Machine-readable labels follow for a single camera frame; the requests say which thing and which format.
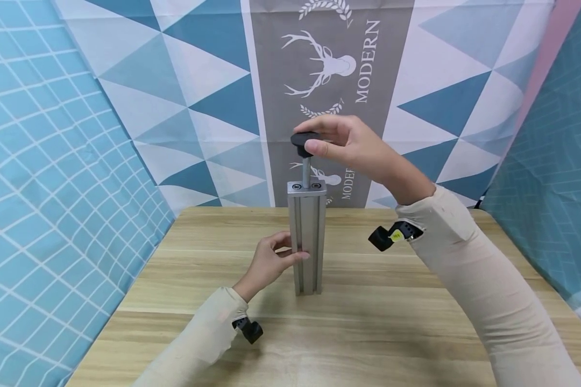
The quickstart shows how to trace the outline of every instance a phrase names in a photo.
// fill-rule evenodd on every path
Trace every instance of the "human hand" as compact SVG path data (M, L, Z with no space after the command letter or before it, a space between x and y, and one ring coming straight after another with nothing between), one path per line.
M333 160L383 184L397 155L389 145L355 116L322 115L303 122L294 133L313 131L329 140L308 140L312 155Z
M383 184L403 205L432 196L435 187L420 170L355 116L325 114L297 126L293 133L319 133L323 140L306 141L310 154L350 167Z
M233 286L235 292L245 300L250 300L262 289L273 284L284 272L299 261L306 260L310 255L304 252L292 253L291 233L282 231L267 236L258 242L254 258L245 276Z

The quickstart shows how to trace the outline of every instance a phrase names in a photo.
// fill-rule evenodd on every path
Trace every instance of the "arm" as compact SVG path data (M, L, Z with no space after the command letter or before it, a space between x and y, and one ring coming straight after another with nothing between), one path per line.
M306 150L383 184L400 204L398 215L424 229L410 245L473 323L500 387L581 386L542 303L452 192L435 187L356 117L320 116L299 131L331 141L310 140Z
M296 262L308 257L290 249L291 234L262 239L245 276L230 288L220 288L206 300L172 343L144 370L132 387L184 387L222 357L237 332L232 323L247 315L248 302Z

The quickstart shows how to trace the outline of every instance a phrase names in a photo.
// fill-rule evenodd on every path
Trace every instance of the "cloth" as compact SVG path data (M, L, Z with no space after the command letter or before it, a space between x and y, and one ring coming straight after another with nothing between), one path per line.
M230 348L237 335L232 322L246 317L247 309L248 304L234 289L217 289L132 387L189 386Z
M542 303L452 192L437 187L396 211L424 230L409 243L473 323L498 386L581 386Z

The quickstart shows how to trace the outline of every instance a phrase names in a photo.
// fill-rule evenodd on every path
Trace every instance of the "light wood table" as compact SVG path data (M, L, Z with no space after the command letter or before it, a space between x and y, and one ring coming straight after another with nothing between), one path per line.
M579 318L487 213L472 213L538 294L581 371ZM265 335L254 346L237 335L197 386L495 386L473 327L410 246L380 253L368 242L395 216L328 209L323 293L295 297L288 270L250 303ZM257 241L287 225L287 209L186 210L68 387L129 386L214 290L245 273Z

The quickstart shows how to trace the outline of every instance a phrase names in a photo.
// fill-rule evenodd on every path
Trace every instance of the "blue and white triangle pattern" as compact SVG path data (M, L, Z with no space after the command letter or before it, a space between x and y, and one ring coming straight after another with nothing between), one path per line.
M551 0L416 0L384 141L473 206L516 135ZM395 207L372 183L367 207Z
M269 207L240 0L55 5L176 216Z

